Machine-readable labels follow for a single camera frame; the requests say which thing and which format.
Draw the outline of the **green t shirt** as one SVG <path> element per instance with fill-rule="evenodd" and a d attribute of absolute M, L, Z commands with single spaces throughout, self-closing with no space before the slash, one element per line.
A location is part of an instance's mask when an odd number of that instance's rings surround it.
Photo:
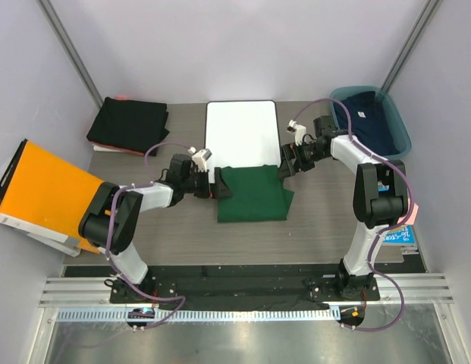
<path fill-rule="evenodd" d="M 219 223 L 285 221 L 294 192 L 284 188 L 277 165 L 226 167 L 221 177 L 232 196 L 218 201 Z"/>

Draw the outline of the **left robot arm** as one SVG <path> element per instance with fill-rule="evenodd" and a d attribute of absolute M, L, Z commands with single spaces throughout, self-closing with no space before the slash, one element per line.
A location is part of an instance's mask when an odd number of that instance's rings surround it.
<path fill-rule="evenodd" d="M 139 303 L 148 301 L 155 291 L 149 267 L 133 243 L 139 215 L 151 209 L 173 207 L 187 194 L 200 199 L 232 197 L 221 169 L 208 169 L 210 157 L 208 149 L 193 155 L 175 154 L 161 178 L 141 187 L 104 182 L 80 220 L 80 236 L 100 248 L 127 284 L 128 294 Z"/>

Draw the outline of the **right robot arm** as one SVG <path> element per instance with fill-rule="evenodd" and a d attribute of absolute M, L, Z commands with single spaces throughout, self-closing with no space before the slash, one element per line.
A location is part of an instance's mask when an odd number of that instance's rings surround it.
<path fill-rule="evenodd" d="M 405 167 L 402 162 L 390 165 L 388 160 L 373 155 L 346 130 L 320 127 L 316 136 L 310 136 L 306 127 L 291 120 L 287 132 L 294 141 L 281 147 L 279 179 L 309 171 L 326 158 L 342 162 L 354 174 L 355 234 L 335 278 L 320 287 L 341 300 L 358 300 L 372 286 L 373 262 L 387 229 L 408 211 L 407 187 L 402 178 Z"/>

